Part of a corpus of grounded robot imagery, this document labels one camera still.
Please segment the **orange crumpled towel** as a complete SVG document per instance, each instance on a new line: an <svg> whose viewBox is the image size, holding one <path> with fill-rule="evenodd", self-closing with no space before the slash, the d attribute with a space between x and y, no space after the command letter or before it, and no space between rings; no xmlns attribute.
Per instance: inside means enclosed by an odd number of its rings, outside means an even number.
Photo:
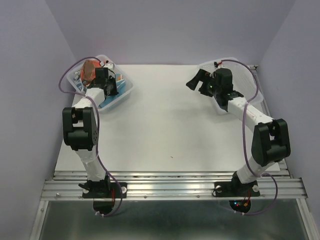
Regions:
<svg viewBox="0 0 320 240"><path fill-rule="evenodd" d="M96 59L87 59L80 69L80 79L82 84L87 87L96 77L95 69L101 67L101 62Z"/></svg>

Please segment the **small patterned towels in basket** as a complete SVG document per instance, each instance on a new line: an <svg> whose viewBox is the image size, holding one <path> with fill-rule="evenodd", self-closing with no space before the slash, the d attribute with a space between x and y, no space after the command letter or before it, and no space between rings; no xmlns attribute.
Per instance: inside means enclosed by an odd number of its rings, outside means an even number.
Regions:
<svg viewBox="0 0 320 240"><path fill-rule="evenodd" d="M75 84L76 89L80 92L80 93L85 93L86 92L86 86L83 83L82 79L81 79L81 71L75 71L73 74L73 83Z"/></svg>

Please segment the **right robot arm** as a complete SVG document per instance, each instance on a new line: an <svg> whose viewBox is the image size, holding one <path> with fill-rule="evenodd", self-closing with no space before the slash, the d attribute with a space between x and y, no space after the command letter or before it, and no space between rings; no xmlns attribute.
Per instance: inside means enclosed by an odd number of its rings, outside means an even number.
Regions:
<svg viewBox="0 0 320 240"><path fill-rule="evenodd" d="M228 68L218 68L213 73L200 69L186 86L194 91L198 83L202 83L200 94L213 97L222 110L242 121L243 131L248 128L253 134L251 157L245 158L245 165L235 172L230 182L231 192L242 195L249 183L291 154L288 124L282 118L273 119L262 113L234 90L232 71Z"/></svg>

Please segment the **white basket with towels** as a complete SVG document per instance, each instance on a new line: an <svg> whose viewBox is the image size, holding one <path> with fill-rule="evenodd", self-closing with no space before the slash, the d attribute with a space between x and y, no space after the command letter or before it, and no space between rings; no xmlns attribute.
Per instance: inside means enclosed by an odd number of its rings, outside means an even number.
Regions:
<svg viewBox="0 0 320 240"><path fill-rule="evenodd" d="M96 100L100 113L107 113L128 100L134 82L107 56L87 57L66 74L76 92Z"/></svg>

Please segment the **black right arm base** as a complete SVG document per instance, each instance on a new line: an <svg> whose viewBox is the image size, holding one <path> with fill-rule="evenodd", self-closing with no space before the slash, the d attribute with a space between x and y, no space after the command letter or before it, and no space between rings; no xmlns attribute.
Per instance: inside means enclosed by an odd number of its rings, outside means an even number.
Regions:
<svg viewBox="0 0 320 240"><path fill-rule="evenodd" d="M254 190L257 186L257 181L251 183L232 183L229 181L215 181L213 189L213 196L217 198L242 198L250 194L251 197L259 197L260 191Z"/></svg>

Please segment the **white empty plastic basket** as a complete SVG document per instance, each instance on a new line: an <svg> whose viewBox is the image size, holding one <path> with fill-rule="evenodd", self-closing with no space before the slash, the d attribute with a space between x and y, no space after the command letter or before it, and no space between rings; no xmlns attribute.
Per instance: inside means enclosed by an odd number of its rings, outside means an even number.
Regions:
<svg viewBox="0 0 320 240"><path fill-rule="evenodd" d="M214 62L219 63L223 59L224 58L219 58L216 60L211 60L211 61L201 63L197 66L197 68L212 73L214 70L216 70ZM219 67L227 68L231 70L232 84L233 84L233 89L235 91L238 91L241 94L243 94L247 100L249 100L251 97L255 95L257 86L256 86L253 75L250 73L250 71L247 68L233 61L223 61L219 65ZM264 97L259 90L257 96L250 102L250 104L255 106L260 111L262 111L261 104L263 100L264 100ZM215 100L212 100L212 102L213 102L214 110L218 115L228 114L228 112L222 110L219 107L219 105L216 103Z"/></svg>

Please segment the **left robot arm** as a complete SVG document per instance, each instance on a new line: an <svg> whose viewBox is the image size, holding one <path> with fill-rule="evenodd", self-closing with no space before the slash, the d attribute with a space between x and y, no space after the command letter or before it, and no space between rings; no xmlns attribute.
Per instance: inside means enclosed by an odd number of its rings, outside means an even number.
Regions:
<svg viewBox="0 0 320 240"><path fill-rule="evenodd" d="M62 111L62 130L65 145L80 158L87 173L87 180L96 182L94 191L100 197L111 193L111 184L105 181L106 171L98 160L99 141L98 106L107 97L118 94L116 74L108 67L94 70L95 78L90 82L78 103Z"/></svg>

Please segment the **aluminium mounting rail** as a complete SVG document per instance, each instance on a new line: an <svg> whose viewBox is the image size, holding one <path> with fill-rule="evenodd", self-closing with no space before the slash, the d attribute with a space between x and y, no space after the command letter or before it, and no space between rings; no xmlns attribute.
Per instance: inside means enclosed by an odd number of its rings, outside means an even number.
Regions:
<svg viewBox="0 0 320 240"><path fill-rule="evenodd" d="M306 199L308 197L302 179L292 178L288 171L273 172L270 177L258 179L259 200ZM214 200L215 182L231 180L231 172L115 172L119 182L127 183L127 201L160 200ZM82 201L80 183L86 181L84 171L56 171L51 180L45 181L40 199L42 201Z"/></svg>

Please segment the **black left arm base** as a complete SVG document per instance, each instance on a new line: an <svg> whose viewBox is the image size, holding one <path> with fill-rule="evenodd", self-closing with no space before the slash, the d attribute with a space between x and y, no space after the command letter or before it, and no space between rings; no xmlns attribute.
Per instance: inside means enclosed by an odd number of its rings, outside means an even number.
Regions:
<svg viewBox="0 0 320 240"><path fill-rule="evenodd" d="M79 183L84 199L111 199L126 198L127 193L120 193L120 188L115 182L90 181Z"/></svg>

